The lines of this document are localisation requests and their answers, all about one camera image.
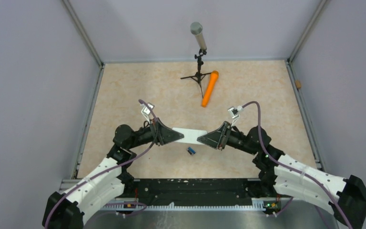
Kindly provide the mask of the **white remote control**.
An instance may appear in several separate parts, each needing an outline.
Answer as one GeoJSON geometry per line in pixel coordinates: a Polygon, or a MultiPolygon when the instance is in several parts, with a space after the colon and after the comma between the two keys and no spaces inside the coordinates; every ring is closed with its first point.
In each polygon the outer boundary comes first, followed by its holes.
{"type": "Polygon", "coordinates": [[[203,143],[199,142],[197,138],[206,135],[208,133],[206,130],[178,128],[178,127],[173,127],[172,130],[184,135],[184,138],[176,141],[177,143],[185,143],[192,145],[204,145],[203,143]]]}

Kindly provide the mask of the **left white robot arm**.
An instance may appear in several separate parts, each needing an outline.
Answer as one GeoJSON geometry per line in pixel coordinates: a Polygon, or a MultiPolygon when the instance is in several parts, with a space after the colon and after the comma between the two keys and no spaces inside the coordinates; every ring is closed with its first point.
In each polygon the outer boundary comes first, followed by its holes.
{"type": "Polygon", "coordinates": [[[133,177],[127,172],[139,155],[131,149],[149,144],[163,146],[184,138],[158,118],[145,121],[134,131],[123,124],[116,128],[113,146],[99,165],[66,191],[54,192],[47,201],[42,225],[46,229],[82,229],[111,199],[133,193],[133,177]]]}

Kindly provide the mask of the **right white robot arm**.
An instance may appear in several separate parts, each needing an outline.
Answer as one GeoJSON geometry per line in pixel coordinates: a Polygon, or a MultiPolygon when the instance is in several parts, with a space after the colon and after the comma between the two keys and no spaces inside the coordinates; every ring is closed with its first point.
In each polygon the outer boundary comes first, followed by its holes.
{"type": "Polygon", "coordinates": [[[361,178],[339,177],[292,158],[270,144],[266,131],[253,127],[244,134],[224,122],[218,129],[197,138],[211,148],[226,146],[254,155],[252,162],[260,169],[260,190],[267,196],[290,196],[331,213],[337,221],[361,229],[366,219],[366,186],[361,178]]]}

